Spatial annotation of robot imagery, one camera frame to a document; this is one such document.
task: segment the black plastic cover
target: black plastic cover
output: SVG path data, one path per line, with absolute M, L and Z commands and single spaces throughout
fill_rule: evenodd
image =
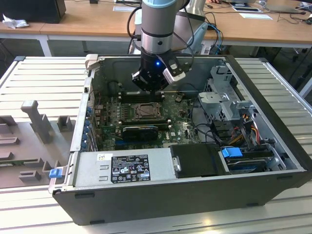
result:
M 188 144 L 170 146 L 172 157 L 178 158 L 181 171 L 177 178 L 225 175 L 217 146 L 211 144 Z

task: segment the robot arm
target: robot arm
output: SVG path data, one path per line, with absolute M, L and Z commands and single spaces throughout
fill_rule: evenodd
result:
M 190 70 L 180 64 L 171 51 L 176 13 L 189 0 L 143 0 L 141 65 L 133 82 L 142 90 L 154 93 L 169 83 L 179 81 Z

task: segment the motherboard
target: motherboard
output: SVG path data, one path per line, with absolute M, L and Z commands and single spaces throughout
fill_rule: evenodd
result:
M 160 102 L 104 97 L 95 106 L 98 149 L 151 149 L 200 143 L 190 121 L 192 106 L 192 99 L 176 93 L 164 94 Z

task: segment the white table leg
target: white table leg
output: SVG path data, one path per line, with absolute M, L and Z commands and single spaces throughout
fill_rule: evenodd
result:
M 37 40 L 39 40 L 41 48 L 43 50 L 44 56 L 46 57 L 52 57 L 54 56 L 53 51 L 51 50 L 49 43 L 48 43 L 48 37 L 46 35 L 40 35 L 37 37 Z
M 82 41 L 82 48 L 85 53 L 88 52 L 87 42 L 85 40 Z
M 301 95 L 301 97 L 305 98 L 311 90 L 312 90 L 312 77 L 308 81 L 308 83 L 302 88 L 299 94 Z
M 255 46 L 249 53 L 249 55 L 251 57 L 256 57 L 258 52 L 259 52 L 260 47 L 259 46 Z

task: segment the yellow wire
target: yellow wire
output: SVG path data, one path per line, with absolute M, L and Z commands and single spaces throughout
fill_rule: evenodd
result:
M 232 144 L 236 143 L 237 141 L 239 141 L 240 139 L 242 139 L 242 137 L 243 137 L 243 135 L 242 135 L 242 134 L 241 134 L 241 135 L 239 135 L 239 137 L 237 137 L 236 139 L 234 139 L 234 140 L 230 143 L 230 145 L 232 145 Z

